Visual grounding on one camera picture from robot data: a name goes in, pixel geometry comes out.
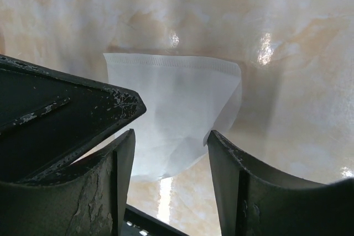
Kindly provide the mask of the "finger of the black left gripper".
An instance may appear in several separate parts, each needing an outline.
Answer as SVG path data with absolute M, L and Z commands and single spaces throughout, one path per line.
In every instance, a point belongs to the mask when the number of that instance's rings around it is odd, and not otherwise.
M 40 179 L 143 115 L 135 91 L 1 56 L 1 181 Z

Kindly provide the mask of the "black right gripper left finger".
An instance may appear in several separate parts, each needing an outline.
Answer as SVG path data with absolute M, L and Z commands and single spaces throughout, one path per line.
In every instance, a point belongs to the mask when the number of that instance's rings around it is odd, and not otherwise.
M 1 235 L 120 235 L 135 143 L 130 129 L 39 182 L 1 182 Z

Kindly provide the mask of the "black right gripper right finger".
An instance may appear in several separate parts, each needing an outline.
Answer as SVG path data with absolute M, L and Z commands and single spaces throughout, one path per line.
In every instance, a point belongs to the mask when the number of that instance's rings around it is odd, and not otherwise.
M 353 179 L 282 172 L 213 130 L 207 140 L 222 235 L 352 235 Z

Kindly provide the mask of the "white paper coffee filter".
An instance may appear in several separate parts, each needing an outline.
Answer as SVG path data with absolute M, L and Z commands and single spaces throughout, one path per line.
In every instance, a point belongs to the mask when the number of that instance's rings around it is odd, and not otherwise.
M 146 112 L 136 134 L 131 179 L 175 176 L 207 153 L 210 131 L 228 132 L 241 106 L 241 69 L 213 57 L 106 53 L 108 81 L 136 91 Z

